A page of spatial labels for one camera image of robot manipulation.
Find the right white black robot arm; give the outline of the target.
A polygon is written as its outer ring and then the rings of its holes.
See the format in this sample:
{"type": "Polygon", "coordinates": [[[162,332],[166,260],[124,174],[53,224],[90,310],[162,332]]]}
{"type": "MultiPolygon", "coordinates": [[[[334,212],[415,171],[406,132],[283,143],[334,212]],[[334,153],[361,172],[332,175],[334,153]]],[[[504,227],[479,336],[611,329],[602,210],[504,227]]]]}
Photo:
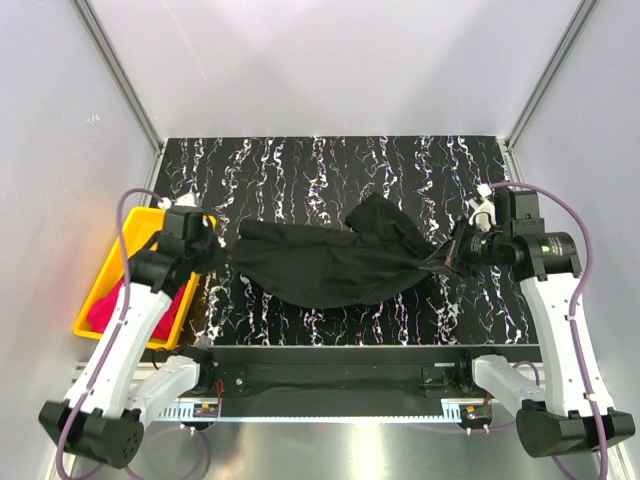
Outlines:
{"type": "Polygon", "coordinates": [[[539,198],[565,208],[556,195],[515,182],[477,191],[470,216],[454,227],[444,264],[459,275],[484,266],[512,273],[534,321],[545,383],[526,379],[500,354],[484,354],[463,360],[455,387],[470,397],[483,390],[502,403],[533,458],[596,452],[606,462],[609,448],[634,436],[636,426],[616,409],[591,344],[582,293],[592,256],[581,256],[570,234],[546,230],[539,198]]]}

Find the black t shirt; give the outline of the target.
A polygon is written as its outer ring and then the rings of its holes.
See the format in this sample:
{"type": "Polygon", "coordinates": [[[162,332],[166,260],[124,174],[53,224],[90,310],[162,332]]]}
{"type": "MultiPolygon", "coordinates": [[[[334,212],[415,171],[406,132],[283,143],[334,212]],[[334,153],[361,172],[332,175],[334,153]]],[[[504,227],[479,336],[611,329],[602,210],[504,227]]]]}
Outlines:
{"type": "Polygon", "coordinates": [[[240,273],[281,301],[308,309],[374,305],[434,275],[444,256],[394,203],[373,193],[344,219],[345,229],[244,219],[239,237],[216,245],[207,263],[240,273]]]}

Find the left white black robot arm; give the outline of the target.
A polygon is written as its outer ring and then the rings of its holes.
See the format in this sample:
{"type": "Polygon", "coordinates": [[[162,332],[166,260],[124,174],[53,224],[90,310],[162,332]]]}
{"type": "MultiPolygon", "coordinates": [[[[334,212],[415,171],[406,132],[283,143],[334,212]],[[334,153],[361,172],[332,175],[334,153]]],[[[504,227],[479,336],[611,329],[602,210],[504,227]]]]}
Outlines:
{"type": "Polygon", "coordinates": [[[185,393],[215,386],[211,352],[187,346],[137,386],[139,360],[179,289],[218,266],[224,252],[200,208],[173,206],[161,229],[126,263],[113,315],[80,376],[60,401],[46,401],[38,421],[65,453],[115,469],[135,457],[145,428],[185,393]]]}

